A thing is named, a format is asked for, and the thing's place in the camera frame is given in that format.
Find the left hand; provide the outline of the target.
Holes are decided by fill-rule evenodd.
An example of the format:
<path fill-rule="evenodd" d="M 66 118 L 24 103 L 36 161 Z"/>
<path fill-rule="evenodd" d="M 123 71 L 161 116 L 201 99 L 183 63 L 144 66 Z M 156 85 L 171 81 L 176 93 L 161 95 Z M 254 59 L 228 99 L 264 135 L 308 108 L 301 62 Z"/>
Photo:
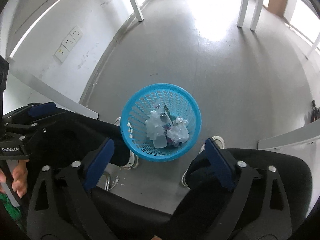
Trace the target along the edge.
<path fill-rule="evenodd" d="M 18 194 L 20 198 L 22 198 L 28 188 L 27 183 L 27 176 L 28 176 L 28 170 L 27 170 L 27 162 L 29 160 L 19 160 L 18 164 L 12 171 L 12 177 L 14 179 L 12 183 L 12 189 L 14 192 Z"/>

